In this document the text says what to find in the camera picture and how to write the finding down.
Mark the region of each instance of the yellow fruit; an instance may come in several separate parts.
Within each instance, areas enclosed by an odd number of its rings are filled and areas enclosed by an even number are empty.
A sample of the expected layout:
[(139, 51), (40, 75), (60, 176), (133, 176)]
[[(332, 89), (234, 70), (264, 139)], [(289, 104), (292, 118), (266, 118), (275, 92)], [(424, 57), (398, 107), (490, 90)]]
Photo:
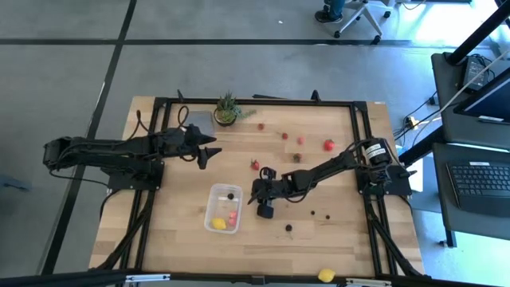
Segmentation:
[(335, 271), (333, 271), (331, 269), (322, 269), (319, 272), (318, 278), (319, 278), (319, 280), (321, 280), (324, 283), (329, 283), (329, 282), (333, 281), (333, 278), (335, 278)]
[(213, 220), (211, 220), (211, 222), (213, 223), (213, 228), (215, 230), (226, 229), (226, 222), (225, 222), (225, 219), (223, 219), (223, 218), (214, 218)]

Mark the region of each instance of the black metal frame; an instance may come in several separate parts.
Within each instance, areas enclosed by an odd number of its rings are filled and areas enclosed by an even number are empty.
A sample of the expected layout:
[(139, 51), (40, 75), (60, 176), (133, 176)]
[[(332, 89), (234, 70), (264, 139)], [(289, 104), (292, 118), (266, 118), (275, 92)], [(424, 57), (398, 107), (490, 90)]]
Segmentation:
[[(150, 123), (150, 131), (155, 130), (156, 120), (158, 118), (158, 114), (161, 108), (164, 108), (164, 117), (161, 129), (164, 130), (168, 128), (168, 120), (171, 115), (171, 106), (172, 104), (216, 104), (217, 99), (185, 99), (181, 92), (178, 91), (178, 97), (177, 98), (156, 98), (152, 110), (152, 116), (151, 116), (151, 123)], [(259, 105), (299, 105), (299, 106), (328, 106), (328, 107), (339, 107), (339, 108), (349, 108), (350, 117), (351, 117), (351, 124), (352, 124), (352, 131), (354, 136), (354, 141), (361, 140), (360, 134), (359, 134), (359, 124), (358, 124), (358, 117), (357, 112), (361, 113), (362, 119), (363, 119), (363, 129), (366, 137), (372, 136), (371, 133), (371, 126), (370, 126), (370, 120), (368, 117), (368, 111), (367, 111), (367, 103), (366, 102), (350, 102), (350, 101), (322, 101), (316, 91), (312, 94), (311, 100), (286, 100), (286, 99), (239, 99), (237, 100), (239, 104), (259, 104)], [(128, 230), (130, 230), (133, 227), (133, 222), (135, 221), (134, 218), (137, 217), (138, 210), (139, 210), (139, 204), (140, 204), (140, 194), (142, 191), (136, 191), (135, 197), (133, 199), (132, 207), (131, 207), (131, 214), (130, 214), (130, 220), (128, 225)], [(154, 197), (155, 192), (149, 191), (149, 195), (147, 198), (148, 207), (151, 210), (152, 205), (154, 203)], [(363, 196), (363, 200), (365, 203), (365, 206), (367, 204), (371, 204), (371, 201), (368, 197)], [(379, 217), (381, 218), (382, 226), (385, 228), (386, 232), (390, 233), (390, 228), (388, 224), (388, 219), (386, 215), (386, 207), (384, 203), (384, 198), (382, 196), (378, 196), (377, 198), (378, 202), (378, 208), (379, 208)], [(381, 266), (381, 259), (379, 255), (379, 249), (378, 249), (378, 241), (376, 237), (376, 230), (371, 224), (370, 220), (368, 220), (369, 214), (368, 211), (366, 211), (367, 216), (367, 228), (369, 231), (369, 238), (370, 238), (370, 244), (371, 244), (371, 253), (372, 253), (372, 261), (374, 265), (374, 271), (375, 275), (379, 275), (383, 273), (382, 266)], [(145, 250), (145, 245), (147, 243), (147, 236), (149, 231), (149, 223), (150, 223), (150, 216), (151, 213), (148, 213), (148, 218), (145, 220), (142, 226), (142, 230), (140, 233), (140, 240), (139, 240), (139, 246), (138, 251), (135, 258), (135, 270), (142, 270), (142, 263), (143, 263), (143, 255)], [(121, 266), (120, 268), (127, 268), (128, 267), (128, 256), (129, 256), (129, 248), (124, 251), (123, 257), (121, 259)], [(396, 275), (397, 274), (397, 268), (396, 263), (391, 255), (388, 247), (386, 247), (386, 254), (387, 254), (387, 260), (388, 260), (388, 266), (390, 268), (390, 274)], [(192, 273), (183, 273), (180, 278), (181, 280), (188, 280), (187, 276), (190, 276), (189, 280), (201, 280), (201, 276), (198, 274), (192, 274)], [(229, 274), (207, 274), (204, 276), (205, 278), (213, 278), (218, 281), (245, 281), (245, 279), (248, 277), (250, 282), (255, 283), (266, 282), (266, 276), (245, 276), (245, 275), (229, 275)], [(289, 276), (289, 281), (285, 280), (285, 276), (278, 276), (278, 277), (271, 277), (273, 280), (277, 278), (279, 282), (287, 282), (292, 283), (295, 281), (295, 277)], [(175, 274), (172, 274), (172, 279), (175, 280)], [(300, 283), (317, 283), (316, 277), (300, 277)]]
[[(161, 108), (164, 108), (164, 117), (161, 129), (168, 128), (168, 120), (170, 117), (171, 105), (172, 104), (216, 104), (216, 99), (184, 99), (182, 94), (178, 92), (178, 98), (156, 98), (153, 106), (150, 130), (155, 130), (156, 121)], [(363, 130), (366, 137), (371, 136), (371, 126), (368, 117), (367, 104), (366, 102), (348, 102), (348, 101), (322, 101), (316, 92), (312, 94), (311, 100), (280, 100), (280, 99), (267, 99), (262, 98), (256, 99), (241, 99), (238, 100), (239, 104), (259, 104), (259, 105), (298, 105), (298, 106), (334, 106), (340, 108), (349, 108), (352, 131), (354, 140), (361, 140), (359, 133), (358, 124), (358, 112), (361, 114), (363, 119)], [(121, 254), (114, 252), (117, 256), (108, 257), (107, 261), (101, 264), (97, 269), (91, 269), (88, 272), (81, 273), (63, 273), (63, 274), (51, 274), (45, 276), (32, 276), (32, 277), (16, 277), (0, 279), (0, 285), (2, 286), (39, 286), (39, 285), (51, 285), (51, 286), (89, 286), (89, 285), (110, 285), (116, 284), (117, 286), (122, 285), (128, 278), (135, 278), (137, 275), (147, 274), (158, 274), (159, 277), (166, 280), (180, 280), (180, 281), (230, 281), (230, 282), (245, 282), (253, 285), (263, 285), (268, 283), (322, 283), (316, 276), (278, 276), (278, 275), (240, 275), (240, 274), (210, 274), (210, 273), (169, 273), (168, 271), (163, 272), (143, 272), (143, 254), (145, 245), (147, 244), (148, 227), (151, 218), (152, 206), (154, 204), (155, 192), (148, 191), (147, 201), (144, 208), (138, 214), (139, 203), (142, 191), (135, 191), (135, 197), (131, 207), (131, 214), (129, 220), (129, 228), (127, 229), (126, 236), (121, 240), (120, 244), (116, 247), (116, 250), (122, 250)], [(390, 274), (382, 272), (381, 260), (379, 256), (378, 241), (375, 231), (383, 237), (385, 242), (390, 242), (390, 229), (387, 221), (386, 209), (384, 206), (384, 198), (377, 198), (379, 205), (379, 216), (381, 218), (381, 224), (373, 222), (373, 207), (370, 197), (363, 196), (363, 202), (365, 206), (365, 212), (367, 216), (367, 227), (369, 231), (369, 239), (372, 251), (372, 259), (374, 265), (375, 275), (373, 277), (335, 277), (330, 283), (337, 285), (356, 284), (353, 280), (377, 280), (377, 281), (390, 281), (393, 286), (468, 286), (465, 283), (454, 282), (454, 281), (440, 281), (434, 280), (428, 276), (415, 276), (419, 275), (414, 273), (407, 273), (406, 276), (397, 275), (395, 258), (392, 254), (400, 254), (395, 244), (386, 245), (386, 251), (388, 253), (388, 266), (390, 268)], [(137, 249), (135, 268), (127, 269), (128, 255), (131, 247), (131, 241), (134, 238), (137, 230), (141, 227), (141, 235), (139, 246)], [(121, 258), (121, 267), (117, 270), (112, 270), (116, 261)], [(406, 262), (405, 258), (400, 254), (398, 258), (399, 264), (402, 266)]]

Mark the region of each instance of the chair wheel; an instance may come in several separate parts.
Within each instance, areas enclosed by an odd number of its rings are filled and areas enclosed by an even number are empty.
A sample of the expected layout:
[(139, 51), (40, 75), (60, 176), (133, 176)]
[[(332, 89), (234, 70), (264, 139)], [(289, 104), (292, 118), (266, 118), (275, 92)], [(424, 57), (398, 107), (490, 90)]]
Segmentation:
[(381, 36), (377, 35), (374, 37), (374, 40), (372, 40), (372, 43), (370, 45), (377, 45), (381, 41)]

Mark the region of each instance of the wooden tabletop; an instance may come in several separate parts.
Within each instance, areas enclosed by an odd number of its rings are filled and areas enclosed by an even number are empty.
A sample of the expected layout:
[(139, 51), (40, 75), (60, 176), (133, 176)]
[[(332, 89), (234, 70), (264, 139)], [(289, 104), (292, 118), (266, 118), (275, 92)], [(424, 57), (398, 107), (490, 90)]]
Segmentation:
[[(154, 97), (136, 96), (132, 103), (124, 138), (135, 127), (135, 111), (142, 112), (148, 125)], [(212, 104), (189, 104), (191, 111), (213, 111)], [(374, 275), (367, 220), (358, 194), (355, 173), (346, 171), (319, 183), (301, 203), (275, 200), (273, 219), (256, 215), (257, 204), (246, 205), (252, 181), (258, 171), (249, 168), (256, 159), (261, 167), (271, 167), (278, 178), (287, 171), (309, 169), (337, 156), (354, 141), (348, 108), (254, 105), (241, 106), (257, 113), (233, 126), (214, 123), (218, 140), (208, 147), (222, 147), (207, 169), (195, 162), (165, 159), (161, 189), (156, 193), (143, 269), (146, 271), (317, 275), (323, 268), (337, 275)], [(177, 126), (180, 104), (171, 107), (170, 127)], [(390, 120), (384, 103), (368, 103), (374, 136), (385, 137), (394, 146)], [(162, 112), (157, 127), (161, 126)], [(265, 124), (263, 131), (257, 129)], [(281, 133), (288, 133), (283, 140)], [(299, 145), (298, 136), (305, 138)], [(326, 139), (335, 141), (333, 151), (324, 151)], [(300, 153), (301, 163), (292, 156)], [(236, 234), (217, 234), (204, 228), (207, 200), (215, 183), (237, 185), (243, 190), (244, 205)], [(99, 265), (124, 236), (133, 200), (133, 191), (121, 191), (104, 207), (90, 266)], [(398, 197), (385, 197), (391, 235), (415, 269), (423, 272), (418, 240), (409, 207)], [(292, 232), (285, 231), (287, 224)], [(137, 238), (131, 251), (134, 265)], [(383, 270), (386, 255), (379, 239)]]

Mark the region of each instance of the clear plastic container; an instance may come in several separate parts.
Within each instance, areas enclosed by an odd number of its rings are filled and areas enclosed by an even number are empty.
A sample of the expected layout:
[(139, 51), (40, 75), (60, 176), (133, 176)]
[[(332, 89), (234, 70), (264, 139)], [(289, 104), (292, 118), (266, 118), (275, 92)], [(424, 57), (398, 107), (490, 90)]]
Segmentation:
[[(241, 221), (241, 207), (242, 189), (240, 187), (221, 183), (214, 184), (210, 188), (204, 227), (208, 231), (235, 234)], [(226, 228), (224, 230), (213, 227), (212, 220), (215, 218), (225, 220)]]

